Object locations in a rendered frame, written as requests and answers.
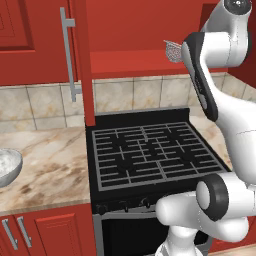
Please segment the metal mesh tea strainer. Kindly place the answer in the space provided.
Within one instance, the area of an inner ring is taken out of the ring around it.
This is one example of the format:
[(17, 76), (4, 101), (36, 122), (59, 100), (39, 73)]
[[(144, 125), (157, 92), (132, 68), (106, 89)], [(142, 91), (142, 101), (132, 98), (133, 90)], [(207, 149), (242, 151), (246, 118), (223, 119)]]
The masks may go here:
[(166, 43), (166, 57), (170, 62), (179, 63), (182, 61), (181, 45), (172, 41), (165, 40)]

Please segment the red base cabinet door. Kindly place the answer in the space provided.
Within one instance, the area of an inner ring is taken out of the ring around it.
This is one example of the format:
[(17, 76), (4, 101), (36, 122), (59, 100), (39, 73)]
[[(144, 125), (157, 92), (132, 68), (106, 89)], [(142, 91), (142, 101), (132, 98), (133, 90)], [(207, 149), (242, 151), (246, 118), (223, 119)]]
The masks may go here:
[(32, 238), (30, 256), (97, 256), (91, 205), (78, 204), (15, 214)]
[(13, 249), (11, 242), (2, 226), (3, 219), (8, 219), (8, 218), (5, 218), (5, 217), (0, 218), (0, 256), (18, 256), (19, 248), (18, 250)]

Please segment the white bowl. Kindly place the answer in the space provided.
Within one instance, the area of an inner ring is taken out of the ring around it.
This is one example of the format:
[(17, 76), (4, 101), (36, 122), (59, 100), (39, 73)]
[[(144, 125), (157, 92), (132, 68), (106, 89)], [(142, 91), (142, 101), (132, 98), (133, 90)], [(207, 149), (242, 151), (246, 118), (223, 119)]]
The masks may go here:
[(11, 184), (20, 174), (22, 154), (14, 149), (0, 149), (0, 188)]

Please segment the red base cabinet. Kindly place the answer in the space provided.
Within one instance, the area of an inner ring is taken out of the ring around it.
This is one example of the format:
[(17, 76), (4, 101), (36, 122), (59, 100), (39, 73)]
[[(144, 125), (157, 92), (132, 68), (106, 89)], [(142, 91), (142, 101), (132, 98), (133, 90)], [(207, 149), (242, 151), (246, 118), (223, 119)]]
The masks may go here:
[(256, 244), (256, 217), (249, 217), (248, 221), (249, 231), (242, 241), (231, 243), (214, 239), (210, 248), (210, 253)]

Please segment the black gas stove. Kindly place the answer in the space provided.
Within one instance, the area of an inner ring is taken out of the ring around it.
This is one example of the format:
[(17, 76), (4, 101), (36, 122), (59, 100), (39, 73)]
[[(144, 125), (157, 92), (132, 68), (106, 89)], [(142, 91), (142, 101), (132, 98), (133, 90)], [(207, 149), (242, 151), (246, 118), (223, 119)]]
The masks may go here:
[(92, 217), (154, 212), (229, 167), (189, 121), (189, 109), (101, 113), (86, 128)]

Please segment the black oven door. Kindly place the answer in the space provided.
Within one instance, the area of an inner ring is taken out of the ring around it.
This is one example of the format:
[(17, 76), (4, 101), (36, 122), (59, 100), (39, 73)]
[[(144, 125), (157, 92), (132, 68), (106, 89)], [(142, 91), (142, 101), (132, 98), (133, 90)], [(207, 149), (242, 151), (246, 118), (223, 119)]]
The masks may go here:
[(154, 256), (169, 227), (154, 212), (94, 214), (97, 256)]

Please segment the red open wall cabinet door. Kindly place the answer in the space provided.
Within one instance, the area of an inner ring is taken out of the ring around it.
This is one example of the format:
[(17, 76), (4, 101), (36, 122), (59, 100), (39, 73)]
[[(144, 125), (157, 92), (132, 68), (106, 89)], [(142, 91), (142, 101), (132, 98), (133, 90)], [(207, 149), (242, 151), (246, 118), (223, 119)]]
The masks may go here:
[(95, 125), (94, 96), (89, 48), (86, 0), (71, 0), (71, 17), (75, 19), (75, 42), (82, 84), (85, 124)]

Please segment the red wall cabinet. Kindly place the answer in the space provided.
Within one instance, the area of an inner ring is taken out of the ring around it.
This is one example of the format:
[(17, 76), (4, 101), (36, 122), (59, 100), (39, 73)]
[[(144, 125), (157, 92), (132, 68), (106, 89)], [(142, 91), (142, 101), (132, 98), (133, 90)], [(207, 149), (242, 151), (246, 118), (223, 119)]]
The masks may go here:
[(199, 31), (219, 0), (86, 0), (94, 79), (185, 74), (165, 55)]

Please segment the red closed wall cabinet door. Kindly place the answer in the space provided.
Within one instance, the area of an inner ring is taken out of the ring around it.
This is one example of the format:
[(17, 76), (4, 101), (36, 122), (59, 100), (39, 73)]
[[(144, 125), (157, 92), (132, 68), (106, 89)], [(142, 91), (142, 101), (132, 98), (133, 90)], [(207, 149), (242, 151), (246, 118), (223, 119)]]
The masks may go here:
[(0, 0), (0, 86), (67, 82), (60, 9), (72, 0)]

